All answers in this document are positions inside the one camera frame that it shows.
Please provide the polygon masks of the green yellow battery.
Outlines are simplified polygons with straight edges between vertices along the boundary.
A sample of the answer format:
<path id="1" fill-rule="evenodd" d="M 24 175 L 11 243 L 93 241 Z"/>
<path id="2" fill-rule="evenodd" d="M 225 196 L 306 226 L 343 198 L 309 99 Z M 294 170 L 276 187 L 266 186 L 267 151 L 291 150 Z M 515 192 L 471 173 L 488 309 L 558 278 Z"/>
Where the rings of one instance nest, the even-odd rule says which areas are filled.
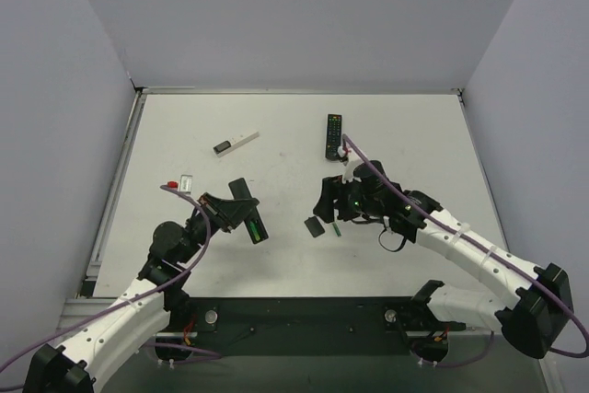
<path id="1" fill-rule="evenodd" d="M 336 235 L 337 237 L 341 237 L 341 230 L 340 230 L 340 228 L 338 227 L 338 225 L 337 225 L 336 223 L 332 223 L 332 224 L 331 224 L 331 226 L 332 226 L 332 228 L 333 228 L 333 230 L 334 230 L 334 232 L 335 232 L 335 235 Z"/>

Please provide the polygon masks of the black battery cover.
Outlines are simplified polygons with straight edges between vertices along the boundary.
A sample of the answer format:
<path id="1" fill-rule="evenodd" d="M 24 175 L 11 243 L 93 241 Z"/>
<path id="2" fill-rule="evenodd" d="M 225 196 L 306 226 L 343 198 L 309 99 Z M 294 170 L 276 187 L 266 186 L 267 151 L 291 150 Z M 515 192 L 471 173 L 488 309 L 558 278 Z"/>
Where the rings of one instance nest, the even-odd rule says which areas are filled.
<path id="1" fill-rule="evenodd" d="M 316 216 L 308 217 L 304 224 L 312 238 L 317 238 L 325 234 L 325 228 Z"/>

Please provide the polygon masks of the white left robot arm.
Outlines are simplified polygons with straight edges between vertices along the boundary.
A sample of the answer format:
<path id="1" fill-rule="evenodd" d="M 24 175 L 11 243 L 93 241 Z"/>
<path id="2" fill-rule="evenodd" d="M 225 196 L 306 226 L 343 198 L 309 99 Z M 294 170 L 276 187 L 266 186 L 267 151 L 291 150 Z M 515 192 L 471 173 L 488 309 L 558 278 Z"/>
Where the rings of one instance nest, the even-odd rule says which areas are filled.
<path id="1" fill-rule="evenodd" d="M 229 233 L 257 209 L 254 197 L 224 200 L 181 193 L 193 211 L 184 224 L 166 221 L 152 236 L 147 259 L 122 294 L 104 311 L 76 326 L 58 346 L 34 353 L 24 381 L 26 392 L 99 392 L 157 332 L 188 321 L 183 285 L 213 235 Z"/>

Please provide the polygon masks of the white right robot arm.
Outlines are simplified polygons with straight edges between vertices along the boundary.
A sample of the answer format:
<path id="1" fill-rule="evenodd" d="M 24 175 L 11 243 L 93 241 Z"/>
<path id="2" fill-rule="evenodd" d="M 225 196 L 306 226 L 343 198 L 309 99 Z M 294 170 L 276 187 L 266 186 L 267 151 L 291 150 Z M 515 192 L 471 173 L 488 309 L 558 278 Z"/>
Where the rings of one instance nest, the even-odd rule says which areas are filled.
<path id="1" fill-rule="evenodd" d="M 438 201 L 387 180 L 382 165 L 353 162 L 326 177 L 313 213 L 325 223 L 378 223 L 385 231 L 454 263 L 482 292 L 427 283 L 419 295 L 439 322 L 499 331 L 520 353 L 541 359 L 552 351 L 573 311 L 569 276 L 556 264 L 522 260 L 474 233 Z"/>

